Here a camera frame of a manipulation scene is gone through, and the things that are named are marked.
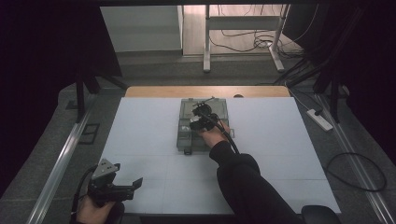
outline black sleeve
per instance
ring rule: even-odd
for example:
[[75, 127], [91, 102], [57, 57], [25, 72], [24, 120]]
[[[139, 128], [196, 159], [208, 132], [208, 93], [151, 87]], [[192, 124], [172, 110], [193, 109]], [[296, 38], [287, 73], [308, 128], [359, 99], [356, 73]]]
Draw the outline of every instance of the black sleeve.
[[303, 224], [261, 175], [248, 154], [234, 154], [230, 143], [217, 143], [209, 154], [219, 164], [221, 192], [241, 224]]

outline white paper sheet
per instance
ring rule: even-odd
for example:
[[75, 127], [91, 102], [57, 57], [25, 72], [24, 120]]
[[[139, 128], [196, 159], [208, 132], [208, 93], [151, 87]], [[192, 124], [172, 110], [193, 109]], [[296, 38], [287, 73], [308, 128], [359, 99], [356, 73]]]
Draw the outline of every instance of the white paper sheet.
[[[123, 98], [102, 158], [121, 163], [114, 181], [143, 177], [127, 213], [231, 214], [208, 153], [177, 150], [180, 98]], [[251, 154], [296, 212], [321, 204], [340, 213], [294, 99], [227, 99], [230, 126], [240, 152]]]

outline gray floor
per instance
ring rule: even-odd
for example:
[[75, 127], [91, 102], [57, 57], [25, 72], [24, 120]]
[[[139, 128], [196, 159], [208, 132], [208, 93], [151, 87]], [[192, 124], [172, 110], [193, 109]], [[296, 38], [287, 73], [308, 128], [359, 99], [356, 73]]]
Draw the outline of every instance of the gray floor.
[[[212, 59], [211, 73], [206, 74], [202, 71], [202, 58], [182, 58], [180, 54], [180, 52], [121, 54], [119, 55], [119, 61], [124, 75], [121, 80], [129, 85], [136, 86], [256, 85], [273, 82], [279, 76], [268, 55], [216, 57]], [[286, 68], [289, 68], [297, 61], [284, 60], [284, 62]], [[78, 181], [87, 168], [98, 162], [105, 146], [124, 91], [111, 83], [98, 79], [102, 90], [97, 96], [92, 115], [88, 120], [89, 124], [100, 123], [98, 135], [92, 145], [78, 145], [76, 147], [64, 178], [44, 218], [44, 223], [68, 223], [71, 202]], [[310, 92], [312, 81], [308, 80], [297, 88], [312, 95]], [[317, 108], [312, 100], [297, 91], [295, 92], [305, 105]], [[77, 111], [66, 109], [69, 102], [75, 100], [74, 86], [67, 87], [60, 92], [58, 107], [46, 131], [37, 143], [32, 155], [0, 200], [0, 223], [26, 222], [76, 121]], [[356, 120], [344, 99], [339, 100], [339, 105], [341, 124], [351, 144], [359, 153], [374, 160], [384, 170], [389, 184], [381, 194], [388, 204], [389, 210], [396, 211], [396, 167]], [[299, 108], [319, 160], [324, 165], [333, 155], [343, 150], [340, 148], [334, 132], [323, 132], [305, 114], [306, 109], [301, 105], [299, 105]], [[372, 179], [379, 183], [380, 180], [377, 180], [378, 173], [369, 164], [365, 164], [365, 166]], [[338, 161], [332, 169], [337, 174], [357, 183], [347, 160]], [[342, 223], [381, 223], [367, 198], [367, 193], [352, 189], [331, 176], [328, 178], [342, 211], [340, 215]], [[139, 218], [128, 216], [123, 223], [139, 222]]]

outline wall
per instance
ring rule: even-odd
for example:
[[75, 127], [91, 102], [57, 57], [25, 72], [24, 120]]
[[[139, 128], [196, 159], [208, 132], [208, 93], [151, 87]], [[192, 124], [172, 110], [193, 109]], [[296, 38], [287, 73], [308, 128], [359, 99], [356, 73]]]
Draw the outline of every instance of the wall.
[[114, 50], [181, 49], [177, 6], [101, 7]]

